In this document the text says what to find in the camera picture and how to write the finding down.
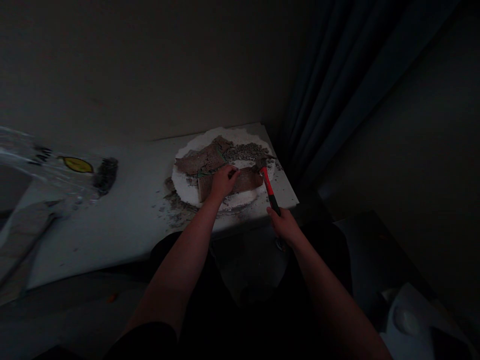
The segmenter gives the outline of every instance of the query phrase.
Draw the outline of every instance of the curtain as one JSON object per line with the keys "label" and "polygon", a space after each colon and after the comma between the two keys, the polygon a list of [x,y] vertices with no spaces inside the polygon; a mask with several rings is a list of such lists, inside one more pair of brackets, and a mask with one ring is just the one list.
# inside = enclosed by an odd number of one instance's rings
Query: curtain
{"label": "curtain", "polygon": [[296,189],[335,153],[425,48],[460,0],[325,0],[275,150]]}

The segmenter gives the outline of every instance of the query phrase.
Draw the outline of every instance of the brown clay block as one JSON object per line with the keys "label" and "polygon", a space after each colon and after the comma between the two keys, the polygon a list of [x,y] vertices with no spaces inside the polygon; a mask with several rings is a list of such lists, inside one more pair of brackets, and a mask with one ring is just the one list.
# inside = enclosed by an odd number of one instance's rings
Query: brown clay block
{"label": "brown clay block", "polygon": [[[203,203],[212,191],[213,175],[202,176],[198,178],[198,192],[200,202]],[[240,169],[240,175],[236,179],[233,190],[230,194],[242,193],[244,191],[258,188],[264,183],[264,179],[260,174],[253,171],[251,167]]]}
{"label": "brown clay block", "polygon": [[210,145],[202,150],[183,158],[176,158],[175,165],[178,171],[188,174],[197,175],[200,172],[209,172],[218,169],[225,164],[225,160],[221,153],[224,153],[232,147],[230,141],[225,140],[221,136],[217,136]]}

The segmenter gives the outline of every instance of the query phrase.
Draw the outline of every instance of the red hammer handle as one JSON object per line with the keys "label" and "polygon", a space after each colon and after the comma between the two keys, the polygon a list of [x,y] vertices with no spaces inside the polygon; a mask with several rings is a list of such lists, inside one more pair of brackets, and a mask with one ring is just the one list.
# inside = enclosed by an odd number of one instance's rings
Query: red hammer handle
{"label": "red hammer handle", "polygon": [[263,174],[263,180],[265,181],[266,193],[268,194],[268,200],[270,201],[271,208],[277,213],[278,216],[282,216],[280,212],[279,205],[277,204],[277,199],[275,198],[272,185],[270,185],[269,174],[267,173],[267,167],[264,166],[260,169],[260,172]]}

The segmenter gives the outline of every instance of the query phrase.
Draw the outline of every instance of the gray wall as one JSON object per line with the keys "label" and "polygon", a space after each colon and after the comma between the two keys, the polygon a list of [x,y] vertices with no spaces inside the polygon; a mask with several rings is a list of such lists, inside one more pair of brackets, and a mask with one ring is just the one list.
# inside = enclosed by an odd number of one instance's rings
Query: gray wall
{"label": "gray wall", "polygon": [[477,1],[463,4],[333,159],[318,189],[338,219],[375,210],[440,299],[477,316],[479,17]]}
{"label": "gray wall", "polygon": [[92,146],[283,115],[312,1],[99,3],[1,2],[1,125]]}

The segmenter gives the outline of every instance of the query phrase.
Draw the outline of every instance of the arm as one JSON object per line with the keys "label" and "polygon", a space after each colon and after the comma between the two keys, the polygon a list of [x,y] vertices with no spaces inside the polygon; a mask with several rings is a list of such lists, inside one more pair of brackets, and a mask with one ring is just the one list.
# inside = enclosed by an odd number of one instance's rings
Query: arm
{"label": "arm", "polygon": [[213,176],[210,195],[153,275],[123,334],[141,324],[163,322],[175,330],[177,339],[180,337],[190,295],[207,258],[217,212],[239,173],[236,167],[226,165]]}
{"label": "arm", "polygon": [[336,348],[342,351],[339,355],[347,359],[391,359],[373,325],[315,251],[290,211],[280,210],[278,216],[267,208],[273,229],[293,249],[320,326],[332,334]]}

